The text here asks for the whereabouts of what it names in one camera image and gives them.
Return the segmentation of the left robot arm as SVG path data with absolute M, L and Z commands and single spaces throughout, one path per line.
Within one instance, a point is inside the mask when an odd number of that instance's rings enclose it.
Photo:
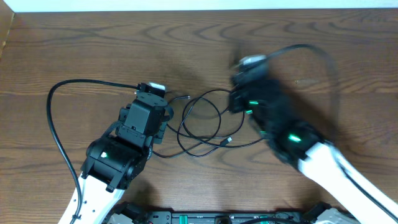
M 75 223 L 102 223 L 131 181 L 144 169 L 154 144 L 162 141 L 173 111 L 165 91 L 138 91 L 121 108 L 119 118 L 86 150 L 75 189 L 60 223 L 69 223 L 74 208 L 81 210 Z

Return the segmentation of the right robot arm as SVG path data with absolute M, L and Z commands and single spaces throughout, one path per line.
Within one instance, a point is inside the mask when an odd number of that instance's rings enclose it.
M 360 223 L 397 223 L 397 203 L 294 111 L 265 69 L 240 68 L 231 81 L 230 111 L 248 112 L 278 159 L 323 187 Z

